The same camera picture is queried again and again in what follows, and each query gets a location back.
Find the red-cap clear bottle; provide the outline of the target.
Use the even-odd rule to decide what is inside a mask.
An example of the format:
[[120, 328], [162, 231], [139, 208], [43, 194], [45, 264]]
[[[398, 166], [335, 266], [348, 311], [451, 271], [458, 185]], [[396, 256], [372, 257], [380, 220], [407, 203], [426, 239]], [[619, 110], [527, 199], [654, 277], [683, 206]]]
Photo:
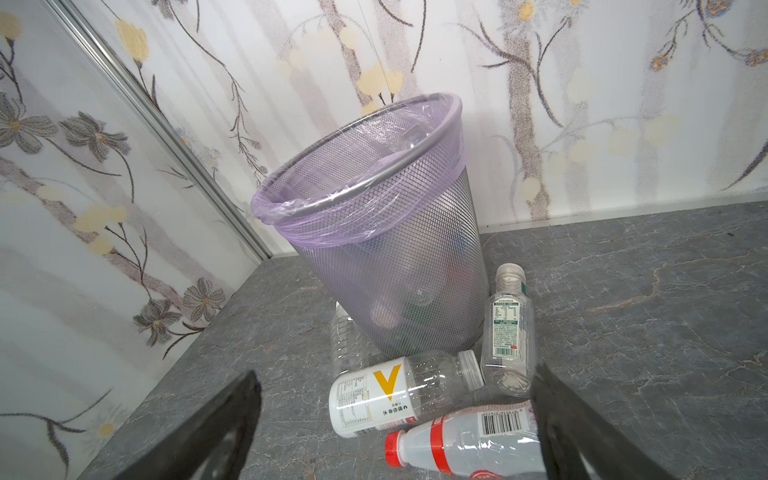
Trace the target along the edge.
[[468, 478], [545, 470], [529, 401], [466, 408], [387, 435], [385, 460]]

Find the small clear bottle by bin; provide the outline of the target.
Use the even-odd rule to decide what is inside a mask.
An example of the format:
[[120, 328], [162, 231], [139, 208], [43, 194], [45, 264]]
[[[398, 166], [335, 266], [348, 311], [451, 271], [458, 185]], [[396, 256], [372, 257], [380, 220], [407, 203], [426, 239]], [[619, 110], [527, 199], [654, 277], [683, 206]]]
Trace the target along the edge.
[[527, 398], [536, 364], [535, 311], [526, 273], [505, 263], [496, 271], [495, 292], [485, 308], [481, 372], [501, 394]]

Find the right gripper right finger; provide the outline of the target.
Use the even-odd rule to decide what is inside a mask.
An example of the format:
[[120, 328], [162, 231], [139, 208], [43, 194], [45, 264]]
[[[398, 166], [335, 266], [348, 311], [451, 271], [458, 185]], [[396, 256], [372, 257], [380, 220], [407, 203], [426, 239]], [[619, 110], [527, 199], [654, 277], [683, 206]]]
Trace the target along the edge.
[[671, 479], [673, 476], [559, 379], [536, 366], [530, 400], [549, 479]]

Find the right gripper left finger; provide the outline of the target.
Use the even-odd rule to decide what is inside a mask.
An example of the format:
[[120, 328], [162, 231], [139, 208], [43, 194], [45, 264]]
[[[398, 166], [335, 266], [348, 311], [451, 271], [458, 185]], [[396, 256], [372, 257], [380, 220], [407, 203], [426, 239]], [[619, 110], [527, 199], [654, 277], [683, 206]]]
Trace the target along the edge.
[[247, 370], [118, 479], [237, 479], [261, 414], [261, 385]]

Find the clear bottle white cap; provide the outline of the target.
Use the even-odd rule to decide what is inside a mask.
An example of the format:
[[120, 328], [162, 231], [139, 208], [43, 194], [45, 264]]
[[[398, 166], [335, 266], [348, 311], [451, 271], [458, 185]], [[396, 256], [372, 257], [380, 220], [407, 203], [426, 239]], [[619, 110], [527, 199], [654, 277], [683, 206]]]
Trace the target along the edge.
[[387, 359], [362, 332], [346, 310], [336, 303], [330, 323], [332, 377], [359, 371]]

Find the purple-lined mesh trash bin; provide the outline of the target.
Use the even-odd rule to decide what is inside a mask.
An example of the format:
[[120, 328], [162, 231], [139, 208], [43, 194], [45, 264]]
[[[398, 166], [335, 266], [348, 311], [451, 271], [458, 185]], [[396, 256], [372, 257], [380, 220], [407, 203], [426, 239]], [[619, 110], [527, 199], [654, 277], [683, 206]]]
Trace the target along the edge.
[[481, 336], [488, 275], [462, 102], [432, 93], [318, 140], [251, 201], [390, 357], [455, 353]]

